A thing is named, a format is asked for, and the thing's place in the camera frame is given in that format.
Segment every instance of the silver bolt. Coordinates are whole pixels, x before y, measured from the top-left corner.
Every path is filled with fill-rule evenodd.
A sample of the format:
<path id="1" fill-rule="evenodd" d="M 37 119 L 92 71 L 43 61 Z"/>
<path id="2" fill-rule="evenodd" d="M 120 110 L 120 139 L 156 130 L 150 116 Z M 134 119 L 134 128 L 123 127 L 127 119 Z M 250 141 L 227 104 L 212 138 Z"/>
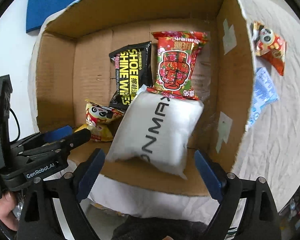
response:
<path id="1" fill-rule="evenodd" d="M 266 182 L 266 179 L 264 177 L 259 177 L 258 180 L 261 183 L 265 183 Z"/>
<path id="2" fill-rule="evenodd" d="M 63 175 L 65 179 L 70 179 L 72 177 L 72 172 L 67 172 Z"/>
<path id="3" fill-rule="evenodd" d="M 33 182 L 34 182 L 35 184 L 39 183 L 40 181 L 41 181 L 41 178 L 39 178 L 39 177 L 35 177 L 35 178 L 33 179 Z"/>
<path id="4" fill-rule="evenodd" d="M 234 178 L 235 178 L 235 174 L 232 173 L 232 172 L 229 172 L 229 173 L 227 173 L 227 177 L 228 177 L 229 179 L 234 179 Z"/>

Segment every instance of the finger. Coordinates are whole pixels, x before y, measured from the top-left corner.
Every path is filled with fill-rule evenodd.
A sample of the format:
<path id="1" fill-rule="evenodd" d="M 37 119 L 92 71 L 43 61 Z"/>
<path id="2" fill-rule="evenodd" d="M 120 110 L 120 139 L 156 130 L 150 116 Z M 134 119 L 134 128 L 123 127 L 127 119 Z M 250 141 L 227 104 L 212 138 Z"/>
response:
<path id="1" fill-rule="evenodd" d="M 18 230 L 18 220 L 12 213 L 12 210 L 17 205 L 15 195 L 8 192 L 0 199 L 0 220 L 11 230 Z"/>

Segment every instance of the open cardboard box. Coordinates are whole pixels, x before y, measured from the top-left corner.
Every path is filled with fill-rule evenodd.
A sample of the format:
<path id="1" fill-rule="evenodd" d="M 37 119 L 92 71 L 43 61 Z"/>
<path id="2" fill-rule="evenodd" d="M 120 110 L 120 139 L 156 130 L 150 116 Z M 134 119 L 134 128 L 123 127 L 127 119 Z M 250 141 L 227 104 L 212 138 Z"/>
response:
<path id="1" fill-rule="evenodd" d="M 230 171 L 245 132 L 253 88 L 249 30 L 237 0 L 80 0 L 46 26 L 36 60 L 37 124 L 41 132 L 85 123 L 85 99 L 108 105 L 116 90 L 109 52 L 152 40 L 152 74 L 156 75 L 156 31 L 206 31 L 210 34 L 210 97 L 188 144 L 188 180 L 132 159 L 105 163 L 101 173 L 133 186 L 198 196 L 208 191 L 195 168 L 195 149 Z M 200 66 L 196 75 L 200 76 Z M 227 143 L 216 151 L 220 112 L 232 119 Z M 96 147 L 90 141 L 73 150 L 77 164 Z"/>

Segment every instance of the blue and white package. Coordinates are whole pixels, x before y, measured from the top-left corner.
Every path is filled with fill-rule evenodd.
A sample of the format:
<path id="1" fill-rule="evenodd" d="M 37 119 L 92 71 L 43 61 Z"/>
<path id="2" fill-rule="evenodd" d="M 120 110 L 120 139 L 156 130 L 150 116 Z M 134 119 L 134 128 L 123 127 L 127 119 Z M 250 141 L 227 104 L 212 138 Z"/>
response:
<path id="1" fill-rule="evenodd" d="M 247 128 L 250 128 L 258 119 L 264 106 L 278 100 L 279 96 L 268 71 L 265 67 L 260 68 L 256 73 L 256 82 L 253 87 L 252 106 Z"/>

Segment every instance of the black wire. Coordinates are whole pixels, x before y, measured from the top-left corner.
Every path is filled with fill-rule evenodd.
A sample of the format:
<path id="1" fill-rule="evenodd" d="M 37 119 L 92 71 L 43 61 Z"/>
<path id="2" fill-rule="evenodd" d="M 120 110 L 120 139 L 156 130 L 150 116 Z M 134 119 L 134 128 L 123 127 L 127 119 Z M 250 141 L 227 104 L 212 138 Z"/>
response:
<path id="1" fill-rule="evenodd" d="M 12 142 L 10 142 L 10 144 L 13 144 L 15 142 L 17 142 L 20 138 L 20 125 L 19 125 L 19 122 L 18 122 L 18 119 L 17 119 L 17 116 L 16 114 L 13 112 L 13 110 L 10 108 L 10 112 L 12 113 L 13 117 L 14 117 L 14 120 L 16 120 L 16 123 L 17 123 L 17 126 L 18 126 L 18 136 L 15 140 L 13 140 Z"/>

